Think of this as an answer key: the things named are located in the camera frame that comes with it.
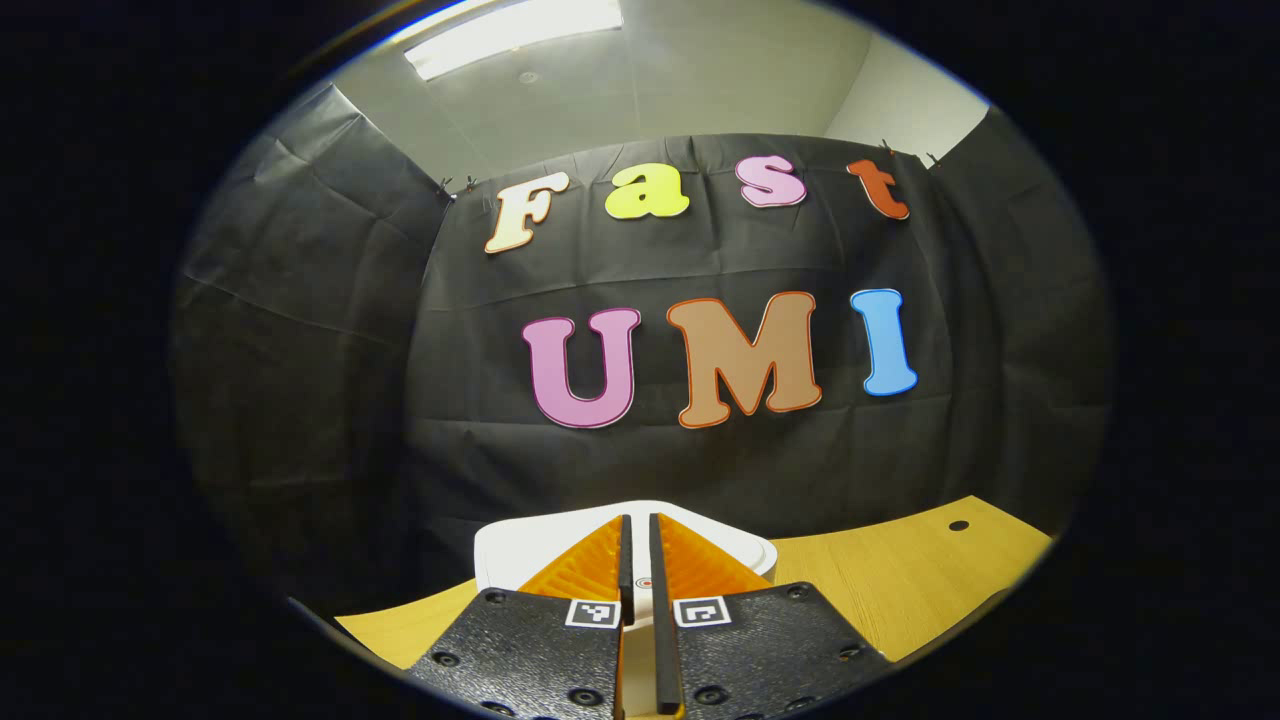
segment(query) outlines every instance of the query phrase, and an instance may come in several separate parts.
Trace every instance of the ceiling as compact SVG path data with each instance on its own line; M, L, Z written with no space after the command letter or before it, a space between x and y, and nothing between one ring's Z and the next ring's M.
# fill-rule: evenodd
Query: ceiling
M334 83L434 178L484 179L602 145L673 135L822 136L872 31L804 0L621 0L622 28L472 63L424 82L410 37ZM534 72L531 85L521 73Z

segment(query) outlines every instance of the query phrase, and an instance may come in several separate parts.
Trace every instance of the black fabric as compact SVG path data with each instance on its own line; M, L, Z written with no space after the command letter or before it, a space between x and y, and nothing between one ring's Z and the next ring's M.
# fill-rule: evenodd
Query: black fabric
M247 560L321 615L408 598L403 379L447 196L335 87L236 160L178 279L196 480Z
M1056 534L1111 410L1115 329L1101 263L1066 188L998 109L932 173L972 238L1001 327L1002 452L975 495Z
M735 164L772 154L796 165L800 205L758 209L739 195ZM864 158L896 178L909 219L868 202L845 170ZM680 169L689 209L611 218L613 173L654 161ZM1057 533L1101 438L1110 350L1092 246L1038 163L1002 136L961 142L933 173L914 156L835 140L668 137L564 155L461 193L428 266L408 359L404 471L426 509L413 521L460 564L488 521L634 498L787 537L977 495ZM486 255L495 193L558 170L571 184L544 222L527 223L532 242ZM883 287L904 296L919 383L873 397L849 299ZM717 297L751 336L783 291L817 299L822 401L753 416L732 406L721 425L678 425L687 370L667 309ZM557 425L535 405L521 329L573 319L571 386L594 397L603 365L586 319L609 307L643 316L631 410L602 429Z

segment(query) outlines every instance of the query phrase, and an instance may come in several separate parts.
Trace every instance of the pink letter u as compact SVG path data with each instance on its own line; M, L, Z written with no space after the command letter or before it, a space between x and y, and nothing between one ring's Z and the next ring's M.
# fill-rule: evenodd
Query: pink letter u
M588 320L604 347L604 392L594 400L577 397L568 387L564 346L573 320L545 318L525 325L521 336L529 343L538 409L567 428L603 428L621 420L635 397L631 331L639 324L640 311L631 307L602 310Z

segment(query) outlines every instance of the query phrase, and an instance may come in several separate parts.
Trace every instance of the yellow letter a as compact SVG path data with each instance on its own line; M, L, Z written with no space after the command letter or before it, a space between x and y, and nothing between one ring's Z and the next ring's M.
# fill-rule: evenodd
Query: yellow letter a
M635 182L641 176L644 182ZM680 193L680 170L664 163L645 163L618 170L613 184L618 190L604 199L604 210L620 220L650 213L669 218L689 208L689 199Z

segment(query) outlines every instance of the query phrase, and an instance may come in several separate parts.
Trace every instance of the blue letter i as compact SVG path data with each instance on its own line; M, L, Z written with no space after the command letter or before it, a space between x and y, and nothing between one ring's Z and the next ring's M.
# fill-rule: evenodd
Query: blue letter i
M867 395L897 395L915 387L918 375L906 364L902 323L897 309L902 293L896 290L863 290L849 299L867 323L867 342L872 348L872 374L863 383Z

